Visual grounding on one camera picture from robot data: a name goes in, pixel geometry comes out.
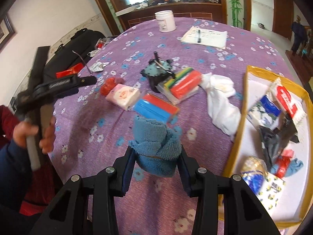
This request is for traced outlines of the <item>left hand on handle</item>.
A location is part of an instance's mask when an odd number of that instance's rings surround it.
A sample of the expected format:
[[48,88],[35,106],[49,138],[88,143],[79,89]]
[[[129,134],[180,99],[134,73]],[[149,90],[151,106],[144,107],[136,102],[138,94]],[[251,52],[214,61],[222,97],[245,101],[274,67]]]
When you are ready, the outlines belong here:
[[[47,154],[53,151],[55,141],[55,123],[56,118],[52,116],[49,126],[45,129],[44,136],[39,142],[39,147],[42,149],[43,154]],[[39,127],[31,125],[29,122],[20,122],[14,127],[13,140],[19,147],[27,148],[27,137],[36,136],[38,134]]]

